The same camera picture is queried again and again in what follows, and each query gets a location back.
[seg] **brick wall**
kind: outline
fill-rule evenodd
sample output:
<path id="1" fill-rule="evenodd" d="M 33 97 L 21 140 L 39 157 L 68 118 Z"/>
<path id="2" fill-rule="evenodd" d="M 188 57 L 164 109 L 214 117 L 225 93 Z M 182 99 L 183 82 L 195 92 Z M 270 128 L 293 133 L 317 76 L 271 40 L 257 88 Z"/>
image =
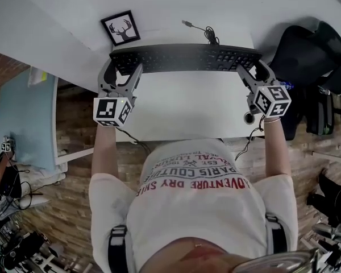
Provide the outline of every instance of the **brick wall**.
<path id="1" fill-rule="evenodd" d="M 29 68 L 29 65 L 0 54 L 0 87 Z"/>

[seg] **black keyboard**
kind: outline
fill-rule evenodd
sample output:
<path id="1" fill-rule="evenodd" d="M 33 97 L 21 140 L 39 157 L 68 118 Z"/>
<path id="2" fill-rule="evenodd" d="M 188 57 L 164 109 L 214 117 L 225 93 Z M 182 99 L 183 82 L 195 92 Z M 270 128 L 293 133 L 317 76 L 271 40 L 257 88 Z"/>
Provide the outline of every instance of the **black keyboard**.
<path id="1" fill-rule="evenodd" d="M 251 48 L 214 44 L 157 44 L 119 49 L 110 54 L 121 75 L 130 75 L 139 63 L 144 73 L 172 71 L 235 72 L 241 64 L 250 70 L 261 58 Z"/>

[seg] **deer illustration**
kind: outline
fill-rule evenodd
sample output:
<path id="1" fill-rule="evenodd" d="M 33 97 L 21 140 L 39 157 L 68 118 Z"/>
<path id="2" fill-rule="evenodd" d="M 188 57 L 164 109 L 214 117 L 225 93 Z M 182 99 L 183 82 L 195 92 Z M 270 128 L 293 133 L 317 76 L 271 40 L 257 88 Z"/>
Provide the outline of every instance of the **deer illustration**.
<path id="1" fill-rule="evenodd" d="M 125 29 L 125 28 L 122 27 L 123 31 L 119 31 L 119 30 L 116 30 L 116 31 L 115 31 L 115 28 L 114 28 L 113 24 L 110 24 L 110 25 L 109 25 L 109 30 L 110 30 L 111 33 L 113 33 L 113 34 L 121 35 L 122 39 L 125 41 L 125 40 L 131 38 L 131 36 L 127 36 L 127 35 L 126 35 L 126 31 L 129 30 L 129 29 L 131 29 L 132 25 L 131 25 L 131 23 L 130 23 L 128 20 L 126 20 L 126 19 L 124 19 L 124 22 L 126 23 L 127 29 Z"/>

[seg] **eyeglasses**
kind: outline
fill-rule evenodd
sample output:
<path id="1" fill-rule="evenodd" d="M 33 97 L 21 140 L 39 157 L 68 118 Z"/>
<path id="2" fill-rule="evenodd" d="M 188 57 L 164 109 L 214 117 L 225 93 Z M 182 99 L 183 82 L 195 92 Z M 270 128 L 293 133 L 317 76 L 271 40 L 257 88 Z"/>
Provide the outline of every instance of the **eyeglasses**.
<path id="1" fill-rule="evenodd" d="M 267 255 L 237 265 L 232 273 L 317 273 L 318 249 Z"/>

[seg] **deer antlers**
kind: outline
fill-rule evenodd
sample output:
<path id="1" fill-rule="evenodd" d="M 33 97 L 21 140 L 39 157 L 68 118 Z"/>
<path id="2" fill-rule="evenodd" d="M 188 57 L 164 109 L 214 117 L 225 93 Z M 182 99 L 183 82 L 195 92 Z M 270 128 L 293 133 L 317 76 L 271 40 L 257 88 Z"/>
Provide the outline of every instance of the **deer antlers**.
<path id="1" fill-rule="evenodd" d="M 115 28 L 114 28 L 113 24 L 110 24 L 110 25 L 109 25 L 109 30 L 110 30 L 113 34 L 118 34 L 118 35 L 121 35 L 121 34 L 125 33 L 127 30 L 131 29 L 132 25 L 131 25 L 131 23 L 129 22 L 129 20 L 124 19 L 124 22 L 126 23 L 127 29 L 125 29 L 125 28 L 122 27 L 123 31 L 119 31 L 119 30 L 116 30 L 116 31 L 115 31 Z"/>

